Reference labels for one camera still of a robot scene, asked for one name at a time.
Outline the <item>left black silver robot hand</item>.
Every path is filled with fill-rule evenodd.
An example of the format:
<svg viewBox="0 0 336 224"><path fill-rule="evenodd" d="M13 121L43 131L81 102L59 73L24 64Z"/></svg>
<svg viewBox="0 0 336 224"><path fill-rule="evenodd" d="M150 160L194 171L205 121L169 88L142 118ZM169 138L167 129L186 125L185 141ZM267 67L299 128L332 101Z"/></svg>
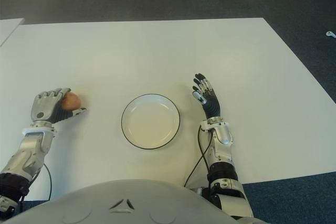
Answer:
<svg viewBox="0 0 336 224"><path fill-rule="evenodd" d="M36 95L30 117L33 123L47 122L55 124L87 111L86 108L66 110L62 102L70 94L70 88L57 88Z"/></svg>

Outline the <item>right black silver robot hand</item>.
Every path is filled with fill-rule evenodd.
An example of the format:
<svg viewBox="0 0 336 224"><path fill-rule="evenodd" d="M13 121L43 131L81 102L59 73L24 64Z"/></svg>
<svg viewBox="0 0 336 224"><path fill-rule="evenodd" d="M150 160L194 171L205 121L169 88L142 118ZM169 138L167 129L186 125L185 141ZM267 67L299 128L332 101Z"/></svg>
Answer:
<svg viewBox="0 0 336 224"><path fill-rule="evenodd" d="M206 118L221 117L220 104L209 80L197 73L193 81L197 85L192 87L193 97L202 105Z"/></svg>

